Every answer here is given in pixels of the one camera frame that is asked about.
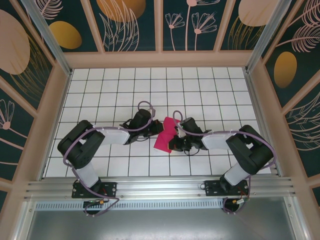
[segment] flower illustration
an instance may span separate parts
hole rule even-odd
[[[192,25],[195,33],[194,50],[197,50],[197,37],[199,34],[211,33],[217,30],[217,25],[214,25],[216,20],[214,13],[204,13],[199,18],[199,13],[192,14]]]
[[[186,0],[186,3],[190,7],[195,7],[197,5],[211,5],[211,4],[217,4],[220,0]]]
[[[14,111],[15,104],[13,102],[9,101],[7,107],[5,100],[0,100],[0,129],[10,129]]]
[[[176,49],[175,49],[175,44],[174,44],[174,38],[172,35],[172,29],[183,27],[185,25],[185,22],[183,21],[181,13],[179,13],[179,14],[174,13],[174,14],[172,14],[172,16],[170,13],[167,13],[165,15],[165,20],[170,28],[172,47],[173,47],[173,51],[175,51]]]
[[[14,111],[15,111],[15,104],[12,101],[8,102],[8,105],[6,104],[5,100],[1,99],[0,100],[0,130],[10,130],[14,132],[15,134],[18,134],[21,137],[27,138],[27,136],[13,130],[11,128],[11,121],[14,116]],[[16,145],[10,141],[7,141],[3,138],[0,137],[0,141],[8,144],[12,147],[15,147],[17,149],[23,150],[24,148],[22,146]]]

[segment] white grid floor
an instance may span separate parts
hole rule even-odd
[[[97,126],[119,126],[150,101],[161,122],[174,110],[193,117],[204,130],[259,132],[240,67],[155,67],[75,69],[43,177],[74,177],[57,150],[59,141],[81,120]],[[195,156],[153,148],[156,137],[131,145],[99,148],[92,164],[100,177],[222,175],[237,161],[227,150]],[[270,169],[260,174],[270,174]]]

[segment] yellow oval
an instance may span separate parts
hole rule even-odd
[[[238,14],[240,21],[250,27],[268,23],[279,0],[241,0]]]
[[[116,22],[129,22],[130,18],[125,17],[125,8],[131,9],[135,15],[135,18],[138,19],[144,13],[146,9],[146,0],[96,0],[101,11],[109,19],[112,19]]]
[[[49,26],[58,44],[66,49],[76,49],[81,46],[82,38],[78,30],[65,21],[55,21]]]
[[[279,88],[286,88],[292,82],[297,71],[297,59],[291,52],[284,51],[274,65],[274,81]]]
[[[21,74],[29,59],[30,44],[24,27],[0,9],[0,69],[9,74]]]

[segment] metal base plate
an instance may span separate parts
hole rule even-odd
[[[208,196],[241,196],[241,190],[248,195],[248,183],[242,180],[227,193],[220,187],[220,180],[204,181],[205,195]]]
[[[106,195],[107,197],[115,197],[117,192],[116,182],[102,182],[101,190],[98,194]],[[73,184],[73,190],[71,197],[73,199],[97,199],[98,196],[88,192],[80,182]]]

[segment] purple cable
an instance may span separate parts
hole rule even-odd
[[[103,198],[103,199],[109,199],[109,200],[116,200],[114,203],[112,203],[109,207],[107,207],[105,210],[102,210],[102,211],[99,211],[97,214],[89,214],[87,213],[87,209],[88,207],[92,206],[93,204],[90,204],[88,205],[85,209],[84,209],[84,212],[86,213],[87,217],[95,217],[95,216],[100,216],[104,213],[106,213],[112,206],[114,206],[117,202],[119,202],[119,198],[118,197],[110,197],[110,196],[105,196],[105,195],[101,195],[99,193],[96,193],[94,191],[92,191],[88,186],[85,185],[85,183],[80,179],[77,171],[74,169],[74,166],[70,163],[67,163],[67,156],[69,155],[70,151],[72,150],[72,148],[84,137],[86,136],[87,134],[93,132],[93,131],[96,131],[96,130],[104,130],[104,129],[116,129],[116,130],[125,130],[125,131],[128,131],[128,132],[137,132],[137,131],[140,131],[142,129],[145,129],[153,120],[153,118],[155,117],[156,115],[156,110],[154,109],[154,107],[151,105],[150,102],[148,101],[141,101],[138,103],[138,110],[140,110],[140,104],[142,103],[146,103],[146,104],[149,104],[150,106],[150,109],[151,109],[151,117],[149,119],[149,121],[146,123],[146,125],[142,126],[142,127],[139,127],[137,129],[126,129],[126,128],[122,128],[122,127],[115,127],[115,126],[107,126],[107,127],[93,127],[87,131],[85,131],[84,133],[82,133],[71,145],[70,147],[67,149],[67,151],[65,152],[65,154],[63,155],[63,163],[65,165],[67,165],[68,167],[70,167],[72,169],[72,172],[73,174],[75,175],[76,179],[79,180],[79,182],[84,186],[84,188],[92,193],[93,195],[96,195],[97,197],[100,197],[100,198]]]
[[[175,119],[175,114],[176,113],[179,113],[180,114],[180,117],[181,117],[181,121],[183,120],[183,115],[180,111],[178,110],[175,110],[173,112],[173,121],[174,121],[174,124],[183,132],[185,132],[186,134],[189,134],[189,135],[193,135],[193,136],[208,136],[208,135],[212,135],[212,134],[242,134],[242,135],[245,135],[247,137],[252,137],[256,140],[258,140],[259,142],[263,143],[264,145],[266,145],[272,152],[273,154],[273,160],[272,162],[270,162],[268,165],[264,166],[261,168],[262,169],[266,169],[266,168],[269,168],[270,166],[272,166],[273,164],[275,164],[275,162],[277,161],[277,153],[276,151],[274,150],[274,148],[267,142],[265,141],[264,139],[262,139],[261,137],[258,137],[256,135],[253,135],[251,133],[248,133],[248,132],[244,132],[244,131],[213,131],[213,132],[207,132],[207,133],[193,133],[193,132],[189,132],[189,131],[186,131],[184,130],[181,126],[178,125],[177,123],[177,120]],[[249,183],[248,183],[248,190],[249,190],[249,193],[248,193],[248,197],[250,196],[250,188],[251,188],[251,175],[249,175],[247,177],[249,179]],[[232,211],[230,211],[229,209],[225,208],[225,204],[226,204],[226,201],[227,201],[227,197],[225,199],[223,199],[223,203],[222,203],[222,210],[225,212],[225,213],[232,213]],[[243,203],[242,207],[237,211],[239,212],[240,210],[242,210],[244,208],[244,205],[245,205],[245,202]]]

